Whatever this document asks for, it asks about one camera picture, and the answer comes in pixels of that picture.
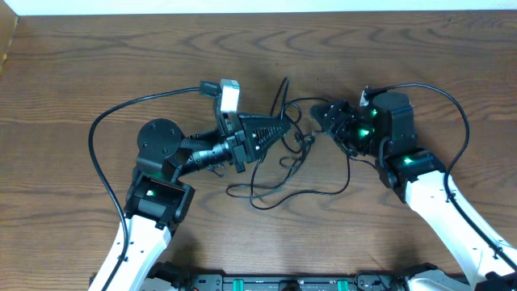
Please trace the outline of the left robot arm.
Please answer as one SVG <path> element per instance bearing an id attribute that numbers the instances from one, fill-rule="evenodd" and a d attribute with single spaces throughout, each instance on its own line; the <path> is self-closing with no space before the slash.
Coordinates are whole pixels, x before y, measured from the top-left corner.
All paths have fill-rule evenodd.
<path id="1" fill-rule="evenodd" d="M 138 290 L 168 247 L 195 189 L 180 177 L 225 163 L 243 172 L 291 128 L 279 117 L 222 113 L 216 128 L 185 136 L 168 119 L 145 124 L 122 221 L 92 290 Z"/>

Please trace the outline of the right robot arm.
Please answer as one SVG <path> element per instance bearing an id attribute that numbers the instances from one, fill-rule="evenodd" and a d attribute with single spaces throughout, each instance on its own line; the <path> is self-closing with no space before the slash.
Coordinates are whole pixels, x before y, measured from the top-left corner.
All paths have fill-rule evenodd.
<path id="1" fill-rule="evenodd" d="M 461 283 L 422 265 L 394 289 L 516 288 L 516 249 L 464 198 L 445 165 L 418 146 L 407 95 L 364 91 L 358 107 L 340 100 L 314 105 L 310 115 L 344 153 L 374 157 L 381 182 L 433 229 L 466 277 Z"/>

